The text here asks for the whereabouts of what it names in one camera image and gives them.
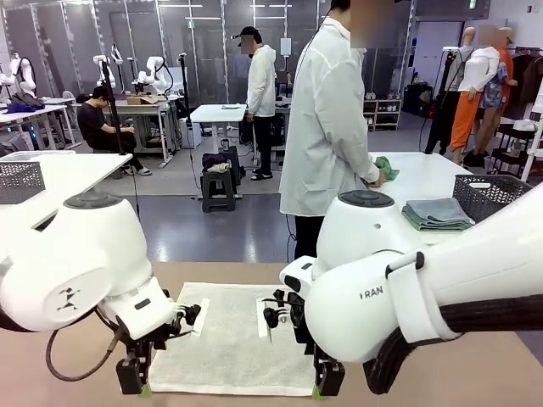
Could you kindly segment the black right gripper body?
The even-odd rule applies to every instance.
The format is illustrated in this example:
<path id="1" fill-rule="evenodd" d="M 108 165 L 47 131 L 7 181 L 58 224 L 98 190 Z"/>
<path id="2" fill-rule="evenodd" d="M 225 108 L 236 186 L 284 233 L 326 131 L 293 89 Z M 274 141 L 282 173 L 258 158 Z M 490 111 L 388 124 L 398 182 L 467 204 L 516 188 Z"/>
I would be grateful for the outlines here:
<path id="1" fill-rule="evenodd" d="M 298 344 L 305 345 L 304 355 L 312 356 L 314 361 L 318 361 L 321 358 L 322 351 L 314 342 L 306 326 L 295 326 L 294 336 Z"/>

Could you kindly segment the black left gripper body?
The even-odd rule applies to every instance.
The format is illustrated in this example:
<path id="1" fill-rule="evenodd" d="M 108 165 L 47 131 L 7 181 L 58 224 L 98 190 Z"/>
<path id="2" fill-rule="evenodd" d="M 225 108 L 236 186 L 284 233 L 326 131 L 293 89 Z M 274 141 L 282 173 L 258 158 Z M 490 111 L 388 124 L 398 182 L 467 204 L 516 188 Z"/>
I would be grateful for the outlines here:
<path id="1" fill-rule="evenodd" d="M 179 333 L 179 325 L 163 324 L 143 337 L 126 340 L 126 353 L 137 357 L 147 357 L 151 349 L 166 350 L 166 342 Z"/>

